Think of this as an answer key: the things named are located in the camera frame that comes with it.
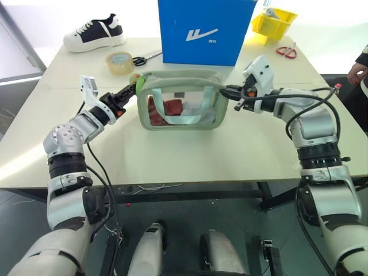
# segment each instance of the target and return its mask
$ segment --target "blue box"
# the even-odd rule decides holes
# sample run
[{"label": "blue box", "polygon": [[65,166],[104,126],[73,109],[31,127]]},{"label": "blue box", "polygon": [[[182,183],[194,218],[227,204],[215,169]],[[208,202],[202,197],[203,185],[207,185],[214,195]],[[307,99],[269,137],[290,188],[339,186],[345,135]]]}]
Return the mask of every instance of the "blue box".
[{"label": "blue box", "polygon": [[234,66],[254,0],[158,0],[163,62]]}]

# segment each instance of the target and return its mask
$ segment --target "clear tape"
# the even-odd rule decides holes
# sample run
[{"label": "clear tape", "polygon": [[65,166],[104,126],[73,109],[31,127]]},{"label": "clear tape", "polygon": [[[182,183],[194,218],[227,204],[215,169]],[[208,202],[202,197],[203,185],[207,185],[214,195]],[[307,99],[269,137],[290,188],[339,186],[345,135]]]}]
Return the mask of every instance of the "clear tape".
[{"label": "clear tape", "polygon": [[116,52],[106,57],[106,64],[113,75],[127,75],[135,66],[132,55],[127,52]]}]

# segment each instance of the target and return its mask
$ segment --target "black scissors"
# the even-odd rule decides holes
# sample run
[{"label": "black scissors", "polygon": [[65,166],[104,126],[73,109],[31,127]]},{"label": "black scissors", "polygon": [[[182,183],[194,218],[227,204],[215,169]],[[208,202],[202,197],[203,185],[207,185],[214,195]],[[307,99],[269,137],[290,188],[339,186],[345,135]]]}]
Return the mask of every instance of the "black scissors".
[{"label": "black scissors", "polygon": [[157,53],[153,53],[152,55],[146,56],[146,57],[142,57],[142,56],[136,56],[133,57],[133,62],[135,66],[142,66],[145,65],[147,63],[147,60],[154,58],[155,56],[161,55],[162,54],[162,50],[160,50]]}]

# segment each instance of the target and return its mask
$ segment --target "yellow basket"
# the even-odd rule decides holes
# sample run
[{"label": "yellow basket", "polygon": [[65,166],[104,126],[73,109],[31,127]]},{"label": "yellow basket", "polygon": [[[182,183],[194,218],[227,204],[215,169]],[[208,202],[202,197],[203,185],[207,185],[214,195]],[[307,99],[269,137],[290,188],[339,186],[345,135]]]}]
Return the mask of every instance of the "yellow basket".
[{"label": "yellow basket", "polygon": [[296,13],[291,13],[286,10],[275,8],[273,8],[273,10],[280,19],[260,14],[251,21],[253,32],[261,35],[258,36],[258,38],[263,44],[279,41],[290,24],[298,16]]}]

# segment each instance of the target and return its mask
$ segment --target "light blue strap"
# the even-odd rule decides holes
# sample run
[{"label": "light blue strap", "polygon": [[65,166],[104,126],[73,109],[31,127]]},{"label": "light blue strap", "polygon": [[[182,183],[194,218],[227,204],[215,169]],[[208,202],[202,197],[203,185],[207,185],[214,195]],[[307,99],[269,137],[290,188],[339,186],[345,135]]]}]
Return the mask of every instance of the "light blue strap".
[{"label": "light blue strap", "polygon": [[191,116],[167,116],[165,115],[161,88],[153,88],[152,96],[154,98],[154,103],[156,106],[157,113],[159,113],[160,116],[163,117],[164,120],[167,121],[169,124],[171,125],[191,125],[191,124],[196,124],[197,122],[199,122],[200,119],[202,119],[202,117],[210,109],[213,92],[214,92],[214,88],[212,86],[205,86],[202,107],[201,107],[201,114],[191,115]]}]

